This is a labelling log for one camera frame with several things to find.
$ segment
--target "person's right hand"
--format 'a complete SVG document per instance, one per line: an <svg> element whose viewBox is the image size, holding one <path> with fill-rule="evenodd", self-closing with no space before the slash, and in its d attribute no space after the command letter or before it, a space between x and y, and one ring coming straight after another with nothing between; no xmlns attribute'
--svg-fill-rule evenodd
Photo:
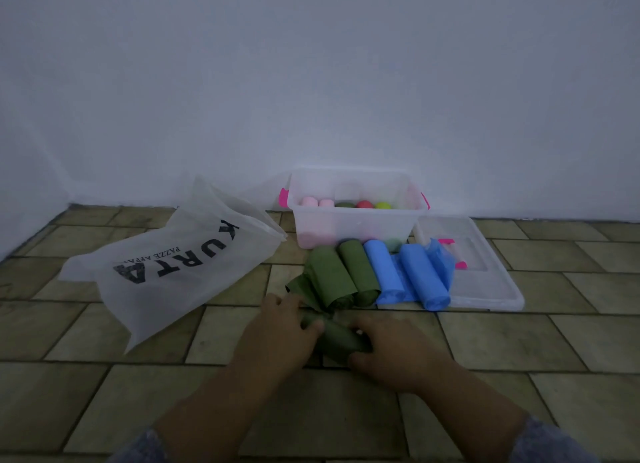
<svg viewBox="0 0 640 463"><path fill-rule="evenodd" d="M408 320L395 320L390 316L382 320L362 315L349 327L362 330L373 345L370 354L351 354L349 367L396 392L416 393L422 381L436 370L434 365L447 357Z"/></svg>

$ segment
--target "sleeve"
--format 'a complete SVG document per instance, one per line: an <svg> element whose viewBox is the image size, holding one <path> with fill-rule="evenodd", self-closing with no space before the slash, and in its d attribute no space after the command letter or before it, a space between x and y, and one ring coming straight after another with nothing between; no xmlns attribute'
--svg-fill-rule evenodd
<svg viewBox="0 0 640 463"><path fill-rule="evenodd" d="M518 436L509 463L598 463L560 428L530 417Z"/></svg>
<svg viewBox="0 0 640 463"><path fill-rule="evenodd" d="M107 463L169 463L162 441L151 428L107 460Z"/></svg>

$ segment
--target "pink handle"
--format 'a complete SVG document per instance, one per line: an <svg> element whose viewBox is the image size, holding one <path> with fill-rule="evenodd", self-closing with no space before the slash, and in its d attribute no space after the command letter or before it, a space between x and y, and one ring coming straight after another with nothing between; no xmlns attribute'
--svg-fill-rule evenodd
<svg viewBox="0 0 640 463"><path fill-rule="evenodd" d="M287 204L287 201L289 200L289 191L286 189L282 189L280 191L280 195L278 196L278 204L280 204L280 207L282 207L283 209L288 209L289 205Z"/></svg>
<svg viewBox="0 0 640 463"><path fill-rule="evenodd" d="M429 201L427 200L427 197L424 196L424 194L422 192L420 192L420 195L422 196L422 198L424 199L425 202L427 202L427 210L429 210L431 208L431 206L429 205Z"/></svg>

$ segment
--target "hand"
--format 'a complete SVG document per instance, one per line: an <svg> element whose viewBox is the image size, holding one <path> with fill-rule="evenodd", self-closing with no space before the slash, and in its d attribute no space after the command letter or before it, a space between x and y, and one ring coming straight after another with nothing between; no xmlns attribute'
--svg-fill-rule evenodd
<svg viewBox="0 0 640 463"><path fill-rule="evenodd" d="M298 307L302 297L272 293L262 300L258 314L244 329L229 367L248 370L269 385L279 386L308 361L324 322L316 320L302 330Z"/></svg>
<svg viewBox="0 0 640 463"><path fill-rule="evenodd" d="M396 392L418 392L422 381L433 371L434 362L446 358L408 320L359 316L349 327L362 330L373 345L371 354L351 354L349 367Z"/></svg>

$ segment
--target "plastic storage box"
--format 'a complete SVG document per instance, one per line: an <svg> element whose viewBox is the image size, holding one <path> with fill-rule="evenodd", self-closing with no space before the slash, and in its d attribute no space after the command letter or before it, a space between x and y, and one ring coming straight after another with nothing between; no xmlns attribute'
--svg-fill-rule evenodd
<svg viewBox="0 0 640 463"><path fill-rule="evenodd" d="M336 203L388 202L393 209L303 207L300 202L306 196ZM280 193L280 206L292 209L302 249L335 245L345 239L379 239L395 249L429 209L426 198L405 172L329 168L295 170L289 190Z"/></svg>
<svg viewBox="0 0 640 463"><path fill-rule="evenodd" d="M520 290L474 221L457 216L420 217L414 234L422 245L428 244L430 238L444 240L456 261L467 264L467 269L456 269L453 276L452 307L522 310L524 298Z"/></svg>

